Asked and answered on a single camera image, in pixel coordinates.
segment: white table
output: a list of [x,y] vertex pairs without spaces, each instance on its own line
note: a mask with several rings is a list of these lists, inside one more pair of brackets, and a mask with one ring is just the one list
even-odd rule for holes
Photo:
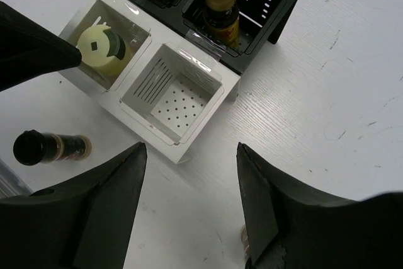
[[[59,34],[87,0],[2,0]],[[153,148],[125,268],[243,268],[238,141],[329,193],[403,189],[403,1],[299,0],[278,45],[267,43],[175,166]],[[0,93],[0,158],[33,190],[69,179],[140,139],[59,74]],[[86,134],[87,161],[24,167],[27,129]]]

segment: round yellow object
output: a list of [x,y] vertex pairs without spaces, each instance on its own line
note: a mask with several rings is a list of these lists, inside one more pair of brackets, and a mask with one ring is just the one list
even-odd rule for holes
[[128,45],[107,25],[83,31],[77,48],[85,64],[106,76],[118,76],[132,57]]

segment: black lid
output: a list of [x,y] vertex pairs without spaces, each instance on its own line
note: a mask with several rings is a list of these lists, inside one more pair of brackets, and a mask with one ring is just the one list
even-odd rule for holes
[[38,164],[46,153],[46,139],[36,130],[23,132],[14,143],[14,157],[24,165]]

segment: white plastic bin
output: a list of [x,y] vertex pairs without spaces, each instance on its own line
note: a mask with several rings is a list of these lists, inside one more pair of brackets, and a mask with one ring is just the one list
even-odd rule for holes
[[239,76],[125,0],[94,0],[60,37],[76,45],[95,24],[112,28],[133,57],[118,77],[90,67],[60,72],[170,160],[180,163],[191,143],[230,95]]

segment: black plastic bin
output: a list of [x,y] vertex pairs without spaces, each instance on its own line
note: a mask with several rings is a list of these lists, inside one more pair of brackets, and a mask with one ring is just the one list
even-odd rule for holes
[[[217,56],[225,66],[241,75],[265,41],[276,43],[297,0],[237,0],[240,9],[239,46],[231,49],[209,37],[202,16],[204,0],[129,0],[155,19]],[[199,33],[194,39],[190,33]]]

